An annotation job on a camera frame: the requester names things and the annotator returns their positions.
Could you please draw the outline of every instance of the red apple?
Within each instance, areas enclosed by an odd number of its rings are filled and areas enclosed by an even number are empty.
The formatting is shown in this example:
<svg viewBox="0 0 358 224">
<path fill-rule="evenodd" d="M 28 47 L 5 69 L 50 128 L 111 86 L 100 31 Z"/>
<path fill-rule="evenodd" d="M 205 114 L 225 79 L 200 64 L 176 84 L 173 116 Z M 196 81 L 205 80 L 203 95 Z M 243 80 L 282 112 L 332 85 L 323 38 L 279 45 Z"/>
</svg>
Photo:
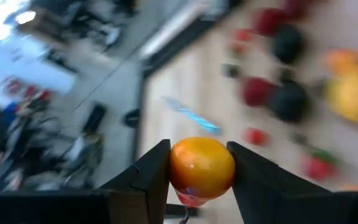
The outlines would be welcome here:
<svg viewBox="0 0 358 224">
<path fill-rule="evenodd" d="M 289 16 L 284 10 L 266 8 L 257 16 L 254 29 L 260 35 L 272 36 L 288 19 Z"/>
<path fill-rule="evenodd" d="M 266 105 L 276 86 L 263 78 L 249 78 L 244 82 L 242 99 L 248 106 Z"/>
</svg>

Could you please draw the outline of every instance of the red fruit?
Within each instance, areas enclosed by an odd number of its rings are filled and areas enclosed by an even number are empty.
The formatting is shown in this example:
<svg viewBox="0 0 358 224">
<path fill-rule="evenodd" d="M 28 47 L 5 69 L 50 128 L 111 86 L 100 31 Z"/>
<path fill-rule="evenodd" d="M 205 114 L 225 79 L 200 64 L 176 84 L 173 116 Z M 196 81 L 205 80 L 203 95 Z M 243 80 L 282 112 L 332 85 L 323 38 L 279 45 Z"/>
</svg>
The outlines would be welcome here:
<svg viewBox="0 0 358 224">
<path fill-rule="evenodd" d="M 275 85 L 273 83 L 263 78 L 250 78 L 244 83 L 242 99 L 248 106 L 265 105 L 274 88 Z"/>
<path fill-rule="evenodd" d="M 329 162 L 316 157 L 309 157 L 306 162 L 306 174 L 314 180 L 323 180 L 332 176 L 334 173 L 334 165 Z"/>
<path fill-rule="evenodd" d="M 267 142 L 267 134 L 262 130 L 249 128 L 246 130 L 246 139 L 250 144 L 263 146 Z"/>
<path fill-rule="evenodd" d="M 288 19 L 289 16 L 284 10 L 267 8 L 258 15 L 254 24 L 254 29 L 260 35 L 271 36 Z"/>
<path fill-rule="evenodd" d="M 306 14 L 309 0 L 284 0 L 283 9 L 290 19 L 299 19 Z"/>
<path fill-rule="evenodd" d="M 248 42 L 252 39 L 251 29 L 236 29 L 234 32 L 234 39 L 238 41 Z"/>
</svg>

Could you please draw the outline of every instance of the yellow fruit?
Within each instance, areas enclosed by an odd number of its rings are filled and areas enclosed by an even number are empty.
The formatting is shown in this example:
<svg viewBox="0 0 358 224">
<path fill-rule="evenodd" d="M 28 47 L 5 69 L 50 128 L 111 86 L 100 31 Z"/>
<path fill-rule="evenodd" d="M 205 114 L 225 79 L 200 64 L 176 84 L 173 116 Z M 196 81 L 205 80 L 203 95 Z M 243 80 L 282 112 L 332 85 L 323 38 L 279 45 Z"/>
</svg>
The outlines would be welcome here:
<svg viewBox="0 0 358 224">
<path fill-rule="evenodd" d="M 224 194 L 232 185 L 234 171 L 231 153 L 214 139 L 183 139 L 170 154 L 170 181 L 187 206 L 200 206 Z"/>
<path fill-rule="evenodd" d="M 358 69 L 328 83 L 328 102 L 344 118 L 358 123 Z"/>
</svg>

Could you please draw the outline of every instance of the black object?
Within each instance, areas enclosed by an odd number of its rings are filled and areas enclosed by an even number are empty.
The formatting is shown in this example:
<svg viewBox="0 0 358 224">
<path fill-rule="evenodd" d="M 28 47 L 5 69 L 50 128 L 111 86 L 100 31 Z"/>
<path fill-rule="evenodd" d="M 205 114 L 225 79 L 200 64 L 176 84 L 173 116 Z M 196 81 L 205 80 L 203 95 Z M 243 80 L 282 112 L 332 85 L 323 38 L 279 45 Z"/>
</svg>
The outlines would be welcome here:
<svg viewBox="0 0 358 224">
<path fill-rule="evenodd" d="M 187 212 L 189 217 L 198 217 L 200 215 L 198 208 L 185 208 L 182 205 L 167 204 L 164 219 L 183 218 Z"/>
<path fill-rule="evenodd" d="M 292 82 L 294 80 L 295 73 L 293 70 L 283 68 L 279 76 L 280 83 Z"/>
<path fill-rule="evenodd" d="M 291 140 L 295 144 L 299 144 L 301 146 L 307 146 L 309 144 L 308 138 L 304 134 L 300 134 L 300 133 L 292 133 Z"/>
<path fill-rule="evenodd" d="M 290 79 L 284 79 L 283 86 L 273 90 L 268 101 L 268 108 L 280 120 L 298 123 L 310 106 L 310 99 L 305 89 Z"/>
<path fill-rule="evenodd" d="M 96 103 L 92 112 L 83 127 L 83 132 L 87 134 L 96 134 L 104 115 L 106 114 L 106 107 Z"/>
<path fill-rule="evenodd" d="M 128 16 L 133 16 L 136 9 L 136 0 L 114 0 L 116 11 L 125 12 Z"/>
<path fill-rule="evenodd" d="M 164 219 L 170 141 L 163 140 L 100 189 L 0 192 L 0 223 L 153 223 Z M 332 193 L 228 142 L 244 223 L 358 224 L 358 192 Z"/>
<path fill-rule="evenodd" d="M 240 76 L 240 69 L 237 65 L 225 64 L 224 74 L 229 78 L 238 78 Z"/>
<path fill-rule="evenodd" d="M 70 6 L 83 3 L 84 0 L 33 0 L 32 5 L 41 7 L 56 16 L 65 17 L 70 12 Z"/>
<path fill-rule="evenodd" d="M 294 62 L 302 53 L 305 40 L 298 28 L 284 25 L 273 37 L 273 54 L 283 63 Z"/>
<path fill-rule="evenodd" d="M 130 127 L 130 128 L 137 128 L 139 125 L 139 118 L 140 118 L 140 109 L 134 109 L 125 114 L 122 122 Z"/>
</svg>

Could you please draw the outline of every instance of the orange fruit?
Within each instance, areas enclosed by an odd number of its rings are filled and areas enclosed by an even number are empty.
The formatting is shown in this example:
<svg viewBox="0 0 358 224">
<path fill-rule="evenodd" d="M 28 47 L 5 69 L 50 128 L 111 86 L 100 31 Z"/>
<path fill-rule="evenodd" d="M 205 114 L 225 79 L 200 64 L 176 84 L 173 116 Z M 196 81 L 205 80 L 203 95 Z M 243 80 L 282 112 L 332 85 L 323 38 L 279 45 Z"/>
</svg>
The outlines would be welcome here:
<svg viewBox="0 0 358 224">
<path fill-rule="evenodd" d="M 358 191 L 358 185 L 357 184 L 345 184 L 341 187 L 341 190 L 343 190 L 343 191 Z"/>
<path fill-rule="evenodd" d="M 183 139 L 170 154 L 170 181 L 181 202 L 189 207 L 224 194 L 233 183 L 234 173 L 234 158 L 214 139 Z"/>
<path fill-rule="evenodd" d="M 357 74 L 358 52 L 356 51 L 336 49 L 328 53 L 324 61 L 335 75 Z"/>
</svg>

